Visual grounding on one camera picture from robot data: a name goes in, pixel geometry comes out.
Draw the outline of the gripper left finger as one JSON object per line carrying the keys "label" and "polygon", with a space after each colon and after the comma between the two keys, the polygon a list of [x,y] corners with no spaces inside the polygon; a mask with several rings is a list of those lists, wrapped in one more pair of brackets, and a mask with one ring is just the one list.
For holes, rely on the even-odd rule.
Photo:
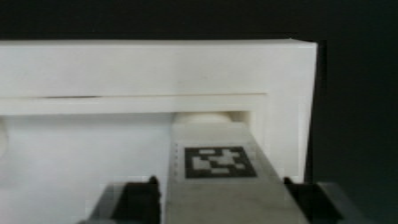
{"label": "gripper left finger", "polygon": [[114,183],[107,186],[90,218],[77,224],[161,224],[161,182]]}

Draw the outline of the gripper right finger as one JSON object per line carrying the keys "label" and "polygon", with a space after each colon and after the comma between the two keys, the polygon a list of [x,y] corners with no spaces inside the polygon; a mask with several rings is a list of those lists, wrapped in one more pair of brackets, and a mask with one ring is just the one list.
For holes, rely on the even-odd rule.
{"label": "gripper right finger", "polygon": [[285,178],[285,186],[312,224],[363,224],[361,211],[336,183],[296,183]]}

